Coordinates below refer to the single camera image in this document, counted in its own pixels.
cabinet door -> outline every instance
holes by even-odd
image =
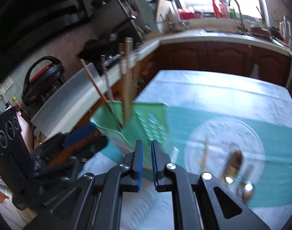
[[[205,49],[205,43],[192,42],[163,45],[159,51],[166,69],[197,71],[203,70]]]
[[[285,86],[290,73],[291,58],[264,48],[254,47],[253,59],[259,67],[261,80]]]
[[[248,77],[253,69],[252,47],[233,43],[207,42],[207,71]]]

black metal bracket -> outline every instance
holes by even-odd
[[[176,230],[270,229],[210,173],[192,174],[171,163],[156,140],[151,153],[156,190],[172,192]]]
[[[141,185],[143,146],[108,173],[84,174],[24,229],[119,229],[123,192],[138,192]]]

power socket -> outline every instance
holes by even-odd
[[[4,87],[0,85],[0,100],[2,99],[4,94],[5,94]]]
[[[7,90],[11,87],[11,85],[13,84],[13,80],[11,79],[11,77],[8,77],[2,84],[5,92],[7,92]]]

black handle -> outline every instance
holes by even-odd
[[[53,56],[44,56],[42,58],[40,58],[38,61],[36,61],[28,70],[26,77],[24,79],[24,87],[22,90],[22,94],[26,94],[26,92],[29,90],[30,88],[30,74],[32,72],[32,70],[34,69],[34,67],[36,67],[40,62],[44,61],[44,60],[49,60],[52,62],[53,65],[58,65],[61,63],[61,61],[59,59],[57,59],[56,57]]]

metal spoon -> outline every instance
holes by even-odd
[[[226,187],[228,187],[229,184],[231,184],[235,180],[240,170],[242,160],[243,154],[240,150],[237,150],[229,155],[228,161],[225,165],[224,172],[221,177],[221,182]]]
[[[247,204],[247,202],[252,198],[255,192],[255,184],[252,182],[246,182],[245,186],[240,188],[240,199]]]
[[[245,171],[239,186],[237,187],[238,197],[246,204],[253,196],[255,191],[255,184],[248,181],[248,177],[253,172],[253,165],[249,165]]]

